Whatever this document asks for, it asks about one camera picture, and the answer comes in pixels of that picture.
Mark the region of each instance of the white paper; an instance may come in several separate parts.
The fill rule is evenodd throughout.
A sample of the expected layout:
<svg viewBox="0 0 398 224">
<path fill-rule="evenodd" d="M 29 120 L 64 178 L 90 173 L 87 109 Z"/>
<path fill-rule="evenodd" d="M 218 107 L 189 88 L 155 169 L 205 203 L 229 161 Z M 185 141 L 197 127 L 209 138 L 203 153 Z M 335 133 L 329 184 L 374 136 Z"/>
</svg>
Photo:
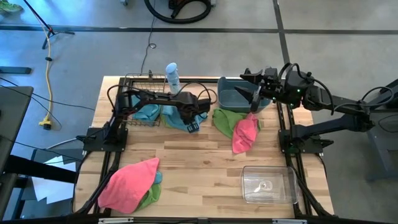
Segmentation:
<svg viewBox="0 0 398 224">
<path fill-rule="evenodd" d="M 51 163 L 49 164 L 50 166 L 55 166 L 70 171 L 76 171 L 75 162 L 63 164 L 62 161 L 62 156 L 58 156 L 45 163 Z M 73 184 L 71 183 L 56 180 L 47 180 L 40 177 L 32 177 L 32 181 L 38 201 L 47 197 L 47 204 L 50 204 L 73 197 Z"/>
<path fill-rule="evenodd" d="M 62 169 L 76 171 L 76 162 L 61 166 Z M 56 189 L 53 194 L 47 196 L 47 204 L 59 202 L 73 197 L 74 184 L 51 180 L 51 187 Z"/>
<path fill-rule="evenodd" d="M 55 157 L 45 163 L 49 162 L 58 162 L 54 164 L 49 164 L 50 166 L 55 166 L 55 165 L 63 165 L 62 161 L 62 156 Z M 40 177 L 32 177 L 33 181 L 33 186 L 35 189 L 35 194 L 37 201 L 42 200 L 43 198 L 47 197 L 49 194 L 51 194 L 51 188 L 49 188 L 49 181 L 51 180 L 46 180 Z"/>
</svg>

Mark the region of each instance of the plastic bin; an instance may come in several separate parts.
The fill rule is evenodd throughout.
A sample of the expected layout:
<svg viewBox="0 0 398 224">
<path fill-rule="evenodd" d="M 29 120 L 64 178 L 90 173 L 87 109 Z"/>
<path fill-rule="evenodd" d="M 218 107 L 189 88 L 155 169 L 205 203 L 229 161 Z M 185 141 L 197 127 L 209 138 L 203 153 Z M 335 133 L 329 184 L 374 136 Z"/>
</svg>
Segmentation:
<svg viewBox="0 0 398 224">
<path fill-rule="evenodd" d="M 227 80 L 221 77 L 217 83 L 218 103 L 221 109 L 230 110 L 238 113 L 249 113 L 250 104 L 238 91 L 234 89 L 235 86 L 241 86 L 249 90 L 257 90 L 257 86 L 245 80 Z M 270 100 L 263 99 L 255 113 L 263 110 Z"/>
<path fill-rule="evenodd" d="M 291 167 L 245 166 L 242 195 L 247 203 L 297 203 L 295 172 Z"/>
</svg>

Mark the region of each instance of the teal cloth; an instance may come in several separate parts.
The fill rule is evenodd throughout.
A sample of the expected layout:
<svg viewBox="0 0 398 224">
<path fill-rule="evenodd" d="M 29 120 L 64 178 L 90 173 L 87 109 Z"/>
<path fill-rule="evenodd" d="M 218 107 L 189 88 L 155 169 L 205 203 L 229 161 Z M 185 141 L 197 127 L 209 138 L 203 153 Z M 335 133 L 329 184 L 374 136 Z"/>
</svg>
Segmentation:
<svg viewBox="0 0 398 224">
<path fill-rule="evenodd" d="M 160 184 L 162 182 L 163 175 L 160 171 L 156 171 L 154 184 Z"/>
<path fill-rule="evenodd" d="M 136 96 L 132 96 L 132 104 L 136 105 L 140 99 Z M 160 114 L 159 105 L 145 105 L 137 113 L 132 115 L 133 119 L 139 121 L 155 121 Z"/>
<path fill-rule="evenodd" d="M 188 131 L 187 125 L 184 124 L 184 122 L 182 121 L 180 113 L 177 111 L 177 108 L 175 106 L 163 106 L 162 114 L 165 115 L 165 121 L 171 127 L 181 129 L 183 131 Z M 207 113 L 202 113 L 201 116 L 207 118 Z M 203 120 L 205 119 L 201 118 L 199 115 L 195 116 L 195 121 L 197 124 L 202 123 Z"/>
</svg>

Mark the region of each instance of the yellow cable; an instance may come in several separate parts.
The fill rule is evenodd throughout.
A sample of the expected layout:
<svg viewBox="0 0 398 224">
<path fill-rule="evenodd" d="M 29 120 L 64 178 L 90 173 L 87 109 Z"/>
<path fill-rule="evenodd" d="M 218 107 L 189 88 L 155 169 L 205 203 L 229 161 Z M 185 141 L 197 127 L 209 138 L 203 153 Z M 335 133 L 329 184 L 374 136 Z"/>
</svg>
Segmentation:
<svg viewBox="0 0 398 224">
<path fill-rule="evenodd" d="M 45 38 L 47 39 L 47 43 L 49 45 L 49 54 L 48 54 L 48 58 L 51 58 L 51 43 L 50 43 L 50 39 L 49 36 L 47 35 L 45 29 L 44 29 L 44 25 L 42 23 L 42 21 L 40 21 L 40 19 L 36 16 L 36 14 L 33 13 L 33 15 L 36 17 L 37 21 L 40 23 L 40 26 L 43 29 Z M 47 61 L 47 66 L 45 68 L 45 81 L 47 82 L 47 88 L 49 89 L 49 95 L 50 95 L 50 101 L 49 101 L 49 112 L 51 112 L 52 110 L 52 90 L 51 90 L 51 86 L 50 86 L 50 80 L 49 80 L 49 68 L 50 68 L 50 61 Z M 47 112 L 47 114 L 45 115 L 45 118 L 43 119 L 43 121 L 39 122 L 39 125 L 43 126 L 44 124 L 49 124 L 51 125 L 51 120 L 50 120 L 50 113 Z"/>
</svg>

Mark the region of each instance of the vacuum cleaner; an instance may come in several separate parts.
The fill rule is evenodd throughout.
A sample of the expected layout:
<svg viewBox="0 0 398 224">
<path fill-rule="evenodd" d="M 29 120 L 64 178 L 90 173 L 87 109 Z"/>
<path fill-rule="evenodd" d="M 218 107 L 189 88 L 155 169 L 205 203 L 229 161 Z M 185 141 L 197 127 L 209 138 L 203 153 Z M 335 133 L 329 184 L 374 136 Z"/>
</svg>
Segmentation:
<svg viewBox="0 0 398 224">
<path fill-rule="evenodd" d="M 203 13 L 201 13 L 198 16 L 194 16 L 192 18 L 188 19 L 176 19 L 176 16 L 179 14 L 181 9 L 188 3 L 198 1 L 202 2 L 203 4 L 206 5 L 206 9 Z M 171 17 L 165 17 L 161 14 L 159 14 L 150 4 L 149 0 L 144 0 L 145 5 L 147 6 L 148 10 L 152 15 L 154 15 L 156 18 L 160 19 L 161 21 L 170 23 L 170 24 L 190 24 L 193 22 L 200 21 L 204 19 L 211 11 L 211 2 L 210 0 L 169 0 L 169 8 L 173 9 L 173 13 Z"/>
</svg>

